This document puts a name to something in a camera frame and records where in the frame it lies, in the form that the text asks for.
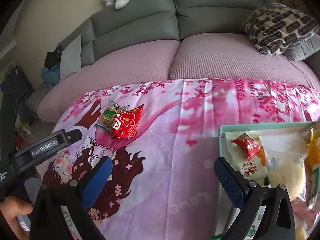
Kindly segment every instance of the anime girl print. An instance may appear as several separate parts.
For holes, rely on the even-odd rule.
[[[104,147],[90,136],[92,133],[88,132],[89,128],[100,117],[101,108],[95,111],[100,101],[97,99],[90,110],[72,128],[72,130],[79,129],[83,139],[58,152],[56,159],[49,163],[43,176],[43,183],[49,187],[66,185],[71,180],[79,181],[87,171],[93,169],[102,156],[110,157],[113,163],[112,174],[94,206],[87,210],[96,223],[118,211],[121,200],[130,194],[133,178],[142,173],[142,161],[145,160],[144,157],[138,157],[139,152],[129,154],[125,150],[126,146],[118,150]]]

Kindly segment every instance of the throw pillow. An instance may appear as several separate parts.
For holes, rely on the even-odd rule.
[[[271,3],[255,10],[242,29],[261,54],[282,54],[318,30],[315,19],[281,3]]]
[[[286,49],[283,53],[292,63],[305,60],[320,50],[320,36],[315,34],[310,39],[302,41],[292,49]]]
[[[60,79],[77,73],[81,70],[81,35],[76,37],[68,47],[64,49],[60,61]]]

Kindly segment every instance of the sofa backrest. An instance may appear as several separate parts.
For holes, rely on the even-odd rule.
[[[180,39],[200,33],[239,33],[242,22],[266,0],[174,0]]]
[[[182,40],[189,36],[244,33],[240,26],[265,0],[130,0],[122,9],[113,6],[93,14],[59,45],[65,49],[81,34],[81,65],[135,44]]]

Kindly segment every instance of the blue cloth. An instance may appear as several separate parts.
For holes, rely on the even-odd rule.
[[[51,69],[43,67],[41,70],[41,78],[45,83],[54,87],[60,81],[60,64],[53,66]]]

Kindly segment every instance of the plastic bag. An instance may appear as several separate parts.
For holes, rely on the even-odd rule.
[[[308,208],[320,212],[320,164],[313,165]]]
[[[111,134],[119,139],[131,139],[138,130],[143,106],[116,114],[111,125]]]
[[[130,105],[119,106],[116,102],[111,101],[108,107],[103,111],[101,117],[99,118],[99,121],[94,126],[101,127],[110,132],[111,123],[116,114],[127,110],[129,107]]]
[[[247,153],[232,142],[243,133],[250,136],[260,147],[260,151],[250,161],[247,160]],[[260,186],[264,186],[267,176],[268,157],[262,146],[261,131],[225,132],[225,137],[228,151],[232,156],[233,168],[239,171],[247,180],[255,180]]]
[[[315,127],[312,127],[306,139],[308,140],[308,157],[306,164],[312,170],[313,165],[320,163],[320,124],[317,122]]]
[[[307,195],[310,192],[311,180],[306,179],[307,184]],[[299,215],[307,223],[308,230],[310,230],[318,219],[318,212],[311,210],[307,207],[307,203],[302,201],[300,198],[296,198],[291,202],[292,211]]]
[[[296,240],[307,240],[307,232],[304,227],[298,227],[296,229]]]
[[[271,187],[284,184],[291,201],[297,197],[306,201],[306,153],[275,152],[268,148],[265,151],[270,159],[268,179]]]

